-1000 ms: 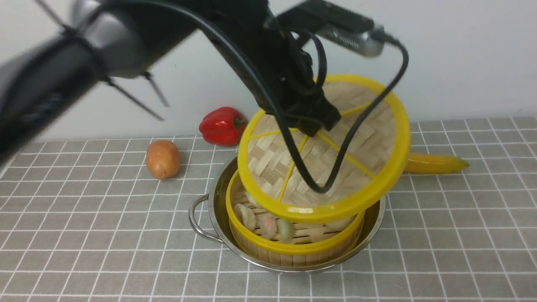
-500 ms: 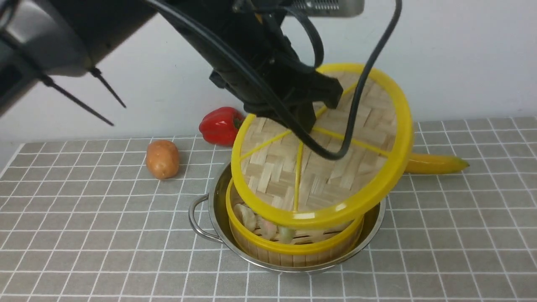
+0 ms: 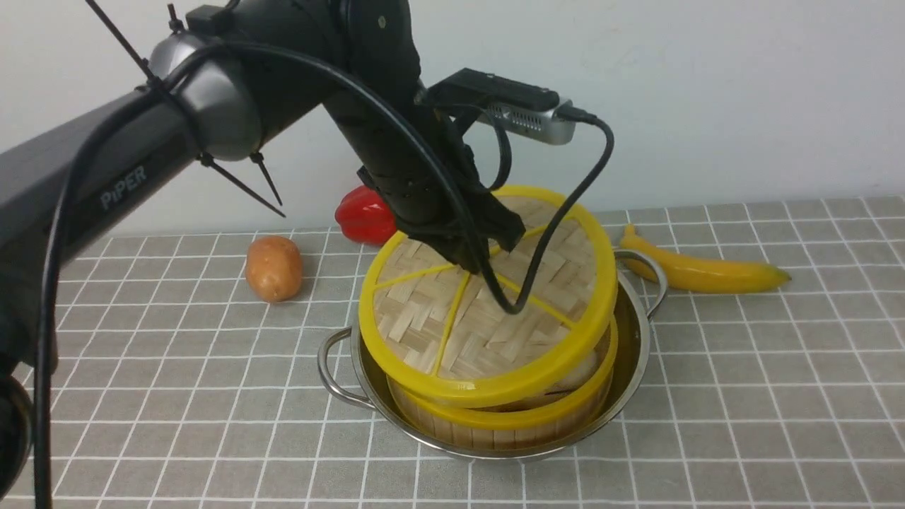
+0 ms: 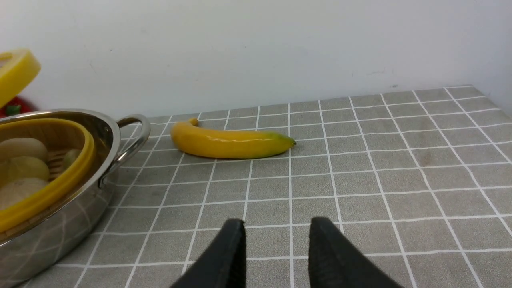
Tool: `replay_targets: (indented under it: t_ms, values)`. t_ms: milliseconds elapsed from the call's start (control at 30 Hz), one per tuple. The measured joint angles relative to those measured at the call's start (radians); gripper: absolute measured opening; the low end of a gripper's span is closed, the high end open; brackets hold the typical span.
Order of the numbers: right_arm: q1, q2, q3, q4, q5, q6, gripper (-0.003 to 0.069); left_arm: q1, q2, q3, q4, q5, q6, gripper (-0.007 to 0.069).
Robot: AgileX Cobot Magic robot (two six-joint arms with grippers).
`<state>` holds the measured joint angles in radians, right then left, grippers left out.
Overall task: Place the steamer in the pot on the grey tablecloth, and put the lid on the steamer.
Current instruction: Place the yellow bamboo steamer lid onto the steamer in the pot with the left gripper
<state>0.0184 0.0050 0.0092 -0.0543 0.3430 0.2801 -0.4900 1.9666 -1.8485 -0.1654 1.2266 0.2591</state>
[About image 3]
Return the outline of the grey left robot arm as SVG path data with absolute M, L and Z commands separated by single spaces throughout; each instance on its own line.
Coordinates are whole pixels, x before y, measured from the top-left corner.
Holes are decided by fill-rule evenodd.
M 37 160 L 2 165 L 2 493 L 35 458 L 38 507 L 51 506 L 49 386 L 59 354 L 59 272 L 194 162 L 249 158 L 324 106 L 395 225 L 481 274 L 489 241 L 525 227 L 494 196 L 462 133 L 421 83 L 407 1 L 230 1 L 172 17 L 146 82 L 37 136 Z

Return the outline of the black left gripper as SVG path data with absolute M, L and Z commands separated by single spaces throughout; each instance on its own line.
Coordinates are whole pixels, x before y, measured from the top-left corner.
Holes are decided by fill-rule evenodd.
M 387 103 L 420 133 L 452 178 L 472 213 L 479 246 L 486 249 L 496 241 L 514 248 L 526 231 L 522 219 L 479 184 L 462 136 L 446 116 L 416 102 L 419 91 L 421 86 L 416 85 L 411 91 L 391 94 Z M 408 138 L 350 91 L 337 91 L 325 107 L 360 158 L 362 181 L 388 205 L 397 229 L 429 245 L 449 263 L 477 273 L 477 261 L 442 183 Z

